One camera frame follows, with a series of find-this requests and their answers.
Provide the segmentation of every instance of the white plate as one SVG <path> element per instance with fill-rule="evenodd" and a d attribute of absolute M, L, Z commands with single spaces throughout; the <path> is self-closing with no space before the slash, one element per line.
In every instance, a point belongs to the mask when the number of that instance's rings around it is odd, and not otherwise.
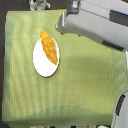
<path fill-rule="evenodd" d="M 56 43 L 56 41 L 53 39 L 56 52 L 57 52 L 57 65 L 53 64 L 46 56 L 42 44 L 41 44 L 41 38 L 37 41 L 34 51 L 33 51 L 33 64 L 36 69 L 36 71 L 43 77 L 49 77 L 53 75 L 53 73 L 56 71 L 58 65 L 59 65 L 59 47 Z"/>

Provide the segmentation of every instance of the yellow food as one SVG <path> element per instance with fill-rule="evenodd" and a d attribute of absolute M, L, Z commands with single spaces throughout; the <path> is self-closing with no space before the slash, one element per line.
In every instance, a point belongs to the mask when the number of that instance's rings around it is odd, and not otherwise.
<path fill-rule="evenodd" d="M 45 32 L 44 30 L 41 31 L 41 44 L 43 46 L 43 50 L 47 56 L 47 58 L 57 65 L 57 53 L 54 41 L 52 38 Z"/>

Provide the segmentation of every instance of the table surface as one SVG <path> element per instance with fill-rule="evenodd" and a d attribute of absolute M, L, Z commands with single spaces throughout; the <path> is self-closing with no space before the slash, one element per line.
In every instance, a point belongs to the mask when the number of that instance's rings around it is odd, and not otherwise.
<path fill-rule="evenodd" d="M 111 124 L 116 99 L 127 88 L 126 53 L 60 35 L 54 27 L 63 11 L 7 14 L 3 121 L 11 126 Z M 57 72 L 47 79 L 32 63 L 42 29 L 61 53 Z"/>

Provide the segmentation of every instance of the green cloth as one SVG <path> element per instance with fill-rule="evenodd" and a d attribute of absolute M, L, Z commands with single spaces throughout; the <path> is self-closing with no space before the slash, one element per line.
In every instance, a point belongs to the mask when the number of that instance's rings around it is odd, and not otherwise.
<path fill-rule="evenodd" d="M 111 124 L 118 95 L 128 87 L 126 53 L 55 24 L 65 10 L 10 11 L 6 16 L 2 119 L 10 126 Z M 45 30 L 58 43 L 55 74 L 41 77 L 33 49 Z"/>

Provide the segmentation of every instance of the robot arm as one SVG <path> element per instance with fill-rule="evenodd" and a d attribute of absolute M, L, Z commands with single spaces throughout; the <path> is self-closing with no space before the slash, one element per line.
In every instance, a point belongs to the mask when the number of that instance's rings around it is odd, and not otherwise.
<path fill-rule="evenodd" d="M 117 49 L 128 49 L 127 0 L 69 0 L 56 30 L 74 33 Z"/>

